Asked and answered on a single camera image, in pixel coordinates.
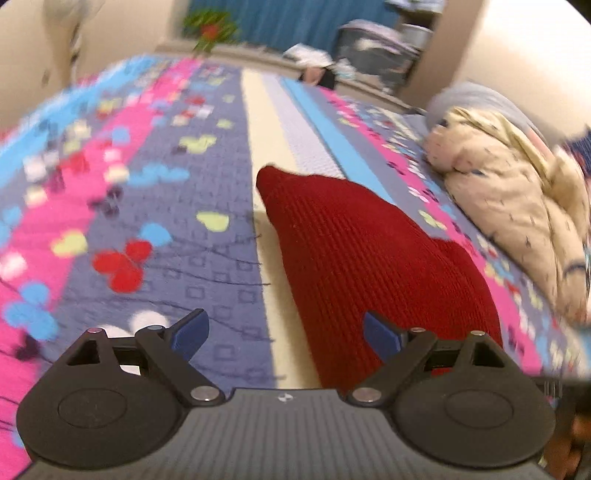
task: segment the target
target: blue heart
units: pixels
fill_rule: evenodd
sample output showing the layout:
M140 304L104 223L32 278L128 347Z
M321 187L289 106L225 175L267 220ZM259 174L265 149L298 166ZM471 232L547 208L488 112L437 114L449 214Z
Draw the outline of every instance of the blue heart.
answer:
M127 185L130 187L153 187L158 184L158 177L146 175L144 172L131 173L127 179Z
M16 227L22 219L22 210L20 207L9 207L2 211L2 220L8 226Z
M49 288L41 282L25 283L19 293L23 300L31 305L44 306L49 300Z
M215 87L207 83L194 83L191 85L191 91L193 92L211 92L213 89Z
M164 115L155 116L152 119L152 127L163 127L166 125L166 117Z
M49 312L22 301L8 305L4 319L11 327L25 327L35 340L53 340L58 333L57 322Z
M129 134L129 128L127 127L116 127L111 133L111 140L113 145L127 145L131 141Z
M168 230L159 223L145 223L139 230L138 237L150 242L155 247L163 247L173 241Z
M9 242L10 234L10 227L4 223L0 223L0 248Z
M172 168L171 170L167 170L166 173L160 175L164 181L185 181L188 180L191 174L188 170L184 168Z

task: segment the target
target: red flower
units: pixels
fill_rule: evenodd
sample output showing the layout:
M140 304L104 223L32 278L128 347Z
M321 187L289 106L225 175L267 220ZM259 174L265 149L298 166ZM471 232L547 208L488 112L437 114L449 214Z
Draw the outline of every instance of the red flower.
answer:
M152 253L152 244L145 240L130 240L125 252L101 250L92 260L92 267L109 277L109 287L117 293L138 291L144 281L142 264Z
M220 33L220 27L216 24L201 27L201 36L207 41L216 41Z

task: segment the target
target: bedspread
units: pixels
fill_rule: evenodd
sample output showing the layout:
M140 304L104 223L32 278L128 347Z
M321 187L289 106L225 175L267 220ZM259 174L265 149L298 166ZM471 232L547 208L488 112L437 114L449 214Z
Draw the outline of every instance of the bedspread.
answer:
M0 479L27 456L18 403L88 327L128 336L201 307L191 364L225 391L317 377L253 178L348 178L453 239L487 279L526 370L582 375L580 336L462 215L404 118L292 80L195 59L117 64L23 119L0 147Z

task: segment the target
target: red heart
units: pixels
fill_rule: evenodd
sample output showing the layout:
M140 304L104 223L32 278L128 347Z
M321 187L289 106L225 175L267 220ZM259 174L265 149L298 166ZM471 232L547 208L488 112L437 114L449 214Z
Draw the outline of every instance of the red heart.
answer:
M203 98L202 96L196 96L189 99L189 103L191 105L203 105L205 103L205 98Z
M130 240L125 245L125 253L136 263L144 263L152 253L152 244L146 240Z
M132 265L129 258L117 250L98 252L92 260L92 267L102 274L116 273L122 268Z
M69 168L73 173L84 173L90 171L90 165L84 152L76 152L60 163L62 168Z
M133 293L141 288L143 281L143 270L130 264L111 277L109 287L116 293Z
M113 142L111 140L101 140L99 141L100 148L111 148L113 146Z

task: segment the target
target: red pillow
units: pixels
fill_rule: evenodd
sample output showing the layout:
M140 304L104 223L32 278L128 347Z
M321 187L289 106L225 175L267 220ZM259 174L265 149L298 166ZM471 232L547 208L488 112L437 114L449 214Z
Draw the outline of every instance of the red pillow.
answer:
M484 330L501 343L488 286L460 245L346 180L265 167L256 186L324 388L347 391L380 366L363 339L368 310L444 339Z

